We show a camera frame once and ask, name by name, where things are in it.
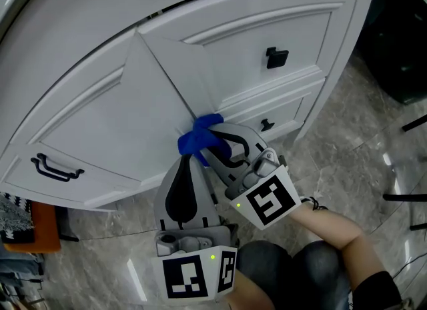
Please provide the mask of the person's left forearm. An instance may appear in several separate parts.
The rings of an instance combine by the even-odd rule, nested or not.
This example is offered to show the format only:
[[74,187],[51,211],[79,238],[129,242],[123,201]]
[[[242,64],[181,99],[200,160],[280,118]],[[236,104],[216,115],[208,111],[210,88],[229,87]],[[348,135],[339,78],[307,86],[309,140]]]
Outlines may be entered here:
[[225,298],[231,310],[275,310],[267,294],[238,270],[235,272],[234,289]]

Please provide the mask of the person's black shirt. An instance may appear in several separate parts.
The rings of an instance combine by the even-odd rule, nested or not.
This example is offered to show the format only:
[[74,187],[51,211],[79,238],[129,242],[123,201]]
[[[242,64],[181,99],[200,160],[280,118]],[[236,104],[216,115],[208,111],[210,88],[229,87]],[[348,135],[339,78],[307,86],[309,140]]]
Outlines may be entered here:
[[387,310],[402,303],[400,292],[386,271],[375,273],[352,292],[353,310]]

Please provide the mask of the white cabinet door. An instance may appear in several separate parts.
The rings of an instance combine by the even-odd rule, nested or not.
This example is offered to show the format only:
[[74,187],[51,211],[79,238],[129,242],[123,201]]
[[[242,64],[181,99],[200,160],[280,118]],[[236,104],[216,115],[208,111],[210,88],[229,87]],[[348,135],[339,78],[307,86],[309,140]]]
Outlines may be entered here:
[[0,191],[41,203],[74,209],[110,210],[111,204],[137,193],[107,174],[89,170],[78,179],[58,181],[40,174],[31,156],[12,155],[0,164]]
[[58,181],[109,173],[137,193],[177,160],[193,118],[141,35],[110,41],[60,79],[12,136],[3,160],[31,156]]
[[194,113],[288,81],[325,77],[356,0],[195,0],[139,28]]

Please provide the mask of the blue cloth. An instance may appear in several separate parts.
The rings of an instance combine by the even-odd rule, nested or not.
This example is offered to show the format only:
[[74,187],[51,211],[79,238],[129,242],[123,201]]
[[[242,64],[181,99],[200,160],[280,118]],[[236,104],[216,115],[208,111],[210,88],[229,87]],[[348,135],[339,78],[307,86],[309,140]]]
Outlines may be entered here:
[[182,135],[177,140],[179,154],[195,156],[204,167],[209,167],[209,163],[201,154],[202,149],[214,147],[218,149],[223,156],[229,159],[232,156],[231,147],[225,140],[216,137],[209,130],[212,125],[223,122],[224,118],[217,113],[198,117],[193,123],[192,130]]

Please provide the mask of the black white patterned pillow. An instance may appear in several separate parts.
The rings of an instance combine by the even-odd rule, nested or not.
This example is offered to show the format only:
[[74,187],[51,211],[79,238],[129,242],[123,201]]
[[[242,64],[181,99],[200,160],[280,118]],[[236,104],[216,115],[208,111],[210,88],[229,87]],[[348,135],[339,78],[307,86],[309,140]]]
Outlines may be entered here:
[[0,238],[5,244],[35,241],[32,201],[0,192]]

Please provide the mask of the white round table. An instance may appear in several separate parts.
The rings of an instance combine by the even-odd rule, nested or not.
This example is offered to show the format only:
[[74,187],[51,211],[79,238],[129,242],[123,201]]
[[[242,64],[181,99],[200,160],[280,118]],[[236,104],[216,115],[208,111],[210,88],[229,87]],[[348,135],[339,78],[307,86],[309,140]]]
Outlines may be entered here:
[[393,99],[427,99],[426,0],[372,0],[357,47]]

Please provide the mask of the person's legs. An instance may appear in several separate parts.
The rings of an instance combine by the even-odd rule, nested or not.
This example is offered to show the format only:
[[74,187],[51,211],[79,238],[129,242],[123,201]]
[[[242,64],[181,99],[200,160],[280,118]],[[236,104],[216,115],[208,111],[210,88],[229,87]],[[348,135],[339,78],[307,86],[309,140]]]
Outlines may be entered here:
[[237,269],[272,301],[275,310],[350,310],[350,282],[342,255],[325,241],[294,256],[268,241],[238,250]]

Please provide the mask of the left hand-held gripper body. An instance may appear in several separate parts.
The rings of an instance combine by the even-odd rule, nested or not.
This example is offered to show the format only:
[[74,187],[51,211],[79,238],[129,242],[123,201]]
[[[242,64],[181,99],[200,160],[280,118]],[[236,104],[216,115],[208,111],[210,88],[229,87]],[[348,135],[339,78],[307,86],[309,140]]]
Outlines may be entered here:
[[168,305],[213,301],[234,288],[238,225],[160,231],[151,259],[162,299]]

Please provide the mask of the person's right forearm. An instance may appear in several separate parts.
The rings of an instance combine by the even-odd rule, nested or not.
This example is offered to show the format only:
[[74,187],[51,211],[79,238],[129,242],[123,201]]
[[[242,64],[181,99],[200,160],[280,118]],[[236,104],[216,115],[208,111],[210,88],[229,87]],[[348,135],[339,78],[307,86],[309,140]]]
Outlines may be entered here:
[[351,219],[326,209],[313,210],[306,204],[292,211],[289,217],[341,251],[351,290],[385,270],[370,238]]

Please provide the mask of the grey chair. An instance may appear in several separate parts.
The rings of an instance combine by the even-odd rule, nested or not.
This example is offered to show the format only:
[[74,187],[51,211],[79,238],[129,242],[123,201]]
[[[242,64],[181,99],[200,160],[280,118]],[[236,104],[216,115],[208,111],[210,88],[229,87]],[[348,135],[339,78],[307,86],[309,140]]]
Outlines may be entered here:
[[[415,129],[423,124],[427,123],[427,115],[423,115],[422,117],[404,125],[401,127],[403,132],[408,132],[412,129]],[[427,194],[383,194],[383,199],[385,201],[393,201],[393,202],[404,202],[404,203],[427,203]],[[409,229],[411,231],[421,231],[427,230],[427,222],[421,224],[410,225]]]

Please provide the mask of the white vanity cabinet with sink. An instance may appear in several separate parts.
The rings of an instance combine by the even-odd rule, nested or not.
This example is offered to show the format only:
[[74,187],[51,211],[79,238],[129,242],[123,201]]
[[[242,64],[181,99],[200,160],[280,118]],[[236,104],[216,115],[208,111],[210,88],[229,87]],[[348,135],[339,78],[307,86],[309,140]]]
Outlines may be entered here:
[[[195,0],[0,0],[0,158],[28,114],[66,74],[120,35],[131,30],[139,33],[148,21],[192,1]],[[324,79],[304,124],[290,131],[303,137],[338,82],[370,2],[356,0],[344,40],[327,76],[312,73],[234,105],[254,101],[268,92],[285,93]],[[193,122],[209,114],[194,113],[170,82]]]

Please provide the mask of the small white drawer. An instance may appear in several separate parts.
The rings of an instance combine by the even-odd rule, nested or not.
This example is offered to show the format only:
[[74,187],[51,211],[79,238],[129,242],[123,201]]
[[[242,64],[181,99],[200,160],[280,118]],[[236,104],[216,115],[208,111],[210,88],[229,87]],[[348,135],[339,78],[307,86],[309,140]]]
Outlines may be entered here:
[[268,92],[219,113],[225,122],[251,127],[269,141],[304,124],[324,81],[320,79],[285,93]]

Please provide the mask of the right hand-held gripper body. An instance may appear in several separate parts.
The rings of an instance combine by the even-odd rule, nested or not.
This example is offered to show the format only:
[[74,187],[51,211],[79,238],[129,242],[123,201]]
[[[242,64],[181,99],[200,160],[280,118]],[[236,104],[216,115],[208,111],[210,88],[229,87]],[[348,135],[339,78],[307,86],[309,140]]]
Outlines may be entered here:
[[264,230],[301,205],[286,166],[266,148],[226,189],[230,205]]

